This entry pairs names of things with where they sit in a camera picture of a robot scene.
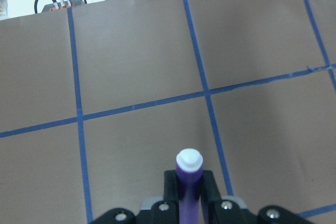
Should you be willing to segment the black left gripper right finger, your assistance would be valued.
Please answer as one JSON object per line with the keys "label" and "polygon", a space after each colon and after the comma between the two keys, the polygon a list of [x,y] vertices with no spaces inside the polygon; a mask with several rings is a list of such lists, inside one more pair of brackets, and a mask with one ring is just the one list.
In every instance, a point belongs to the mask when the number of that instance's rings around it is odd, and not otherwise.
{"label": "black left gripper right finger", "polygon": [[201,208],[204,223],[217,223],[215,204],[221,200],[213,172],[204,170],[202,174]]}

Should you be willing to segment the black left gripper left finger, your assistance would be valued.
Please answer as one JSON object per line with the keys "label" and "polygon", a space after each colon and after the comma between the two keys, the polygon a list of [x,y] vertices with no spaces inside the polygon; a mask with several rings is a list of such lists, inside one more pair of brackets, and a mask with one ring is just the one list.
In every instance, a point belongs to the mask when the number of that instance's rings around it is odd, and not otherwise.
{"label": "black left gripper left finger", "polygon": [[179,191],[175,170],[164,172],[164,203],[168,205],[167,223],[180,223]]}

